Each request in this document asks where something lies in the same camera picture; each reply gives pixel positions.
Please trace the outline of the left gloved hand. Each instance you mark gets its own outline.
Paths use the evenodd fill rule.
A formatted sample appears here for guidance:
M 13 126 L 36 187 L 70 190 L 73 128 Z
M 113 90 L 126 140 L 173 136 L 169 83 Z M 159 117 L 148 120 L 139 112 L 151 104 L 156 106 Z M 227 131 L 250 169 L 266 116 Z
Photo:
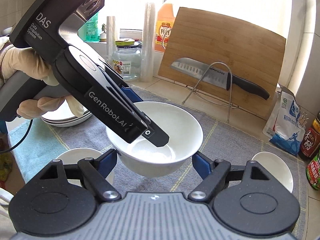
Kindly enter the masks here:
M 3 36 L 1 37 L 1 86 L 18 70 L 36 80 L 44 81 L 47 85 L 59 84 L 51 65 L 46 63 L 33 48 L 16 48 L 9 41 L 9 37 Z M 25 100 L 19 104 L 16 112 L 25 119 L 34 119 L 57 110 L 65 101 L 75 116 L 80 117 L 84 114 L 83 105 L 71 95 Z

